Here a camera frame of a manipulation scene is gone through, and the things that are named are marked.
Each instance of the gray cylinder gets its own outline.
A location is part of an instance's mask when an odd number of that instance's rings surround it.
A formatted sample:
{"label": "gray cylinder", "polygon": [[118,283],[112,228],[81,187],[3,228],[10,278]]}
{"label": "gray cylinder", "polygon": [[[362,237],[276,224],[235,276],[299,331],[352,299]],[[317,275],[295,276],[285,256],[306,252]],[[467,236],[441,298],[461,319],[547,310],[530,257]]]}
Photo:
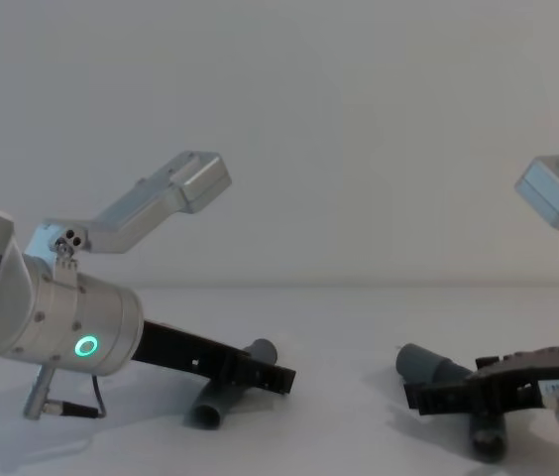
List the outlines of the gray cylinder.
{"label": "gray cylinder", "polygon": [[[275,364],[278,361],[278,352],[267,339],[258,339],[244,350],[251,354],[252,359],[260,362]],[[189,421],[201,428],[217,429],[248,388],[210,381],[193,403],[188,415]]]}
{"label": "gray cylinder", "polygon": [[[404,345],[396,356],[396,371],[408,384],[459,382],[472,371],[415,344]],[[504,416],[471,415],[469,442],[481,461],[497,462],[506,454]]]}

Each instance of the green led ring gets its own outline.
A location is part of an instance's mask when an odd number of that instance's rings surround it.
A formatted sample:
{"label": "green led ring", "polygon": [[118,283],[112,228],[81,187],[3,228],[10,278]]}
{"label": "green led ring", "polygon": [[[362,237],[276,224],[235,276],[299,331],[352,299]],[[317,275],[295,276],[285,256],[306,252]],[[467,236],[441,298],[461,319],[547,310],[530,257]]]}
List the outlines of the green led ring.
{"label": "green led ring", "polygon": [[[84,350],[84,347],[90,344],[90,348]],[[74,353],[77,357],[87,357],[94,354],[99,347],[99,341],[94,335],[85,335],[81,337],[76,344],[74,344]]]}

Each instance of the black cable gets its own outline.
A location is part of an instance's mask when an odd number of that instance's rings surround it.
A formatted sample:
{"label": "black cable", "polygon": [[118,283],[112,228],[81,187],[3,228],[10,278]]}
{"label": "black cable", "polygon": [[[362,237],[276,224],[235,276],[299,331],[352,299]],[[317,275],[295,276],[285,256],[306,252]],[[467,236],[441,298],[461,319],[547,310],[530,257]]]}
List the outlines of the black cable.
{"label": "black cable", "polygon": [[105,410],[105,404],[103,403],[103,397],[101,397],[99,381],[96,375],[92,376],[92,388],[94,389],[94,396],[97,398],[97,403],[99,404],[99,415],[97,417],[105,418],[108,415],[108,412]]}

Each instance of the white table surface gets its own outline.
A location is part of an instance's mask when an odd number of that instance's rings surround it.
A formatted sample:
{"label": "white table surface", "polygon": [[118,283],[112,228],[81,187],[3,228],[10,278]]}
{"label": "white table surface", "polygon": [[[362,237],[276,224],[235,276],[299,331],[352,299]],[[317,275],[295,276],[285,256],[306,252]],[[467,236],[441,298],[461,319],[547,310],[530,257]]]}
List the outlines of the white table surface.
{"label": "white table surface", "polygon": [[[461,416],[419,417],[393,369],[416,342],[463,365],[559,345],[554,289],[142,291],[146,317],[245,346],[268,337],[294,368],[292,393],[250,392],[216,431],[183,415],[203,380],[131,363],[102,380],[101,421],[20,417],[36,369],[0,359],[0,473],[18,475],[559,475],[552,413],[508,418],[509,454],[467,454]],[[52,394],[93,403],[89,379],[59,372]]]}

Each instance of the gray plastic tube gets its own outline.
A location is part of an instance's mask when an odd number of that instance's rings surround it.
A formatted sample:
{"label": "gray plastic tube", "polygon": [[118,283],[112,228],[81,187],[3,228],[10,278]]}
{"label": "gray plastic tube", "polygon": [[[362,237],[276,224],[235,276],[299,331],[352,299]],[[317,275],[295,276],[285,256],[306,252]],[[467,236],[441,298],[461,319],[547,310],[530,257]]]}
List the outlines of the gray plastic tube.
{"label": "gray plastic tube", "polygon": [[[472,373],[448,358],[415,344],[407,344],[398,351],[396,371],[408,384],[459,382]],[[471,415],[469,442],[481,461],[500,461],[507,447],[504,416]]]}
{"label": "gray plastic tube", "polygon": [[[244,350],[251,354],[251,358],[260,362],[275,364],[278,361],[276,347],[267,339],[258,339]],[[248,388],[209,381],[193,403],[188,415],[189,421],[204,429],[217,429]]]}

